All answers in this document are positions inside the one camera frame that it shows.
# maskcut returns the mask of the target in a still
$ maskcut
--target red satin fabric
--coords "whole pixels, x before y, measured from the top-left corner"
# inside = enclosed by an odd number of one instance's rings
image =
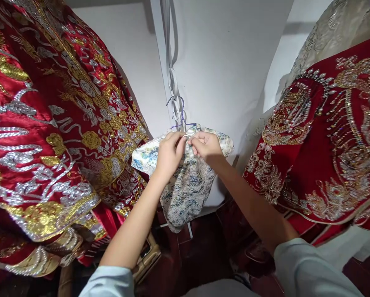
[[[1,2],[0,250],[11,236],[26,244],[0,262],[20,263],[73,226],[95,238],[72,250],[90,264],[146,185],[129,164],[144,124],[105,44],[68,6]]]

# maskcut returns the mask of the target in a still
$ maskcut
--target light blue sleeve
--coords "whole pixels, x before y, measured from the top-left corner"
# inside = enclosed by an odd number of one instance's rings
[[[133,275],[128,268],[100,266],[79,297],[134,297]]]
[[[354,284],[301,238],[277,246],[276,274],[286,296],[360,297]]]

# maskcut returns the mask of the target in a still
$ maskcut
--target white cable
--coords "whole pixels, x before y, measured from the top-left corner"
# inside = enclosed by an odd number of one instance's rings
[[[178,83],[177,83],[177,76],[176,72],[173,67],[173,59],[171,57],[171,45],[170,45],[170,19],[171,19],[171,9],[170,9],[170,0],[163,0],[165,3],[163,19],[166,29],[166,65],[167,65],[167,75],[168,75],[168,82],[170,87],[171,95],[173,99],[171,100],[171,104],[174,105],[174,110],[172,111],[173,118],[176,121],[176,124],[181,124],[180,127],[177,127],[177,130],[181,130],[181,128],[185,129],[185,125],[181,122],[181,119],[177,116],[181,114],[181,106],[178,98]]]

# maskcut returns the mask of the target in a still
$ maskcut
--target hand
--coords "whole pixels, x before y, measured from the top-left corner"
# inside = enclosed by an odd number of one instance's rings
[[[183,132],[169,132],[159,144],[155,172],[166,183],[176,172],[184,155],[186,137]]]
[[[197,132],[189,141],[192,145],[194,155],[199,155],[213,169],[218,163],[225,161],[218,137],[213,133]]]

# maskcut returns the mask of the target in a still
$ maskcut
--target white wall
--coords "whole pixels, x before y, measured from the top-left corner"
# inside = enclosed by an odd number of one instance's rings
[[[264,87],[263,112],[280,99],[292,65],[316,21],[332,0],[294,0]]]
[[[169,116],[156,40],[147,5],[130,2],[74,11],[122,66],[141,113],[157,136],[169,127]],[[250,120],[262,112],[259,98],[292,3],[174,0],[178,26],[174,68],[188,121],[229,135],[235,144],[231,161],[241,151]],[[216,180],[206,206],[222,200]]]

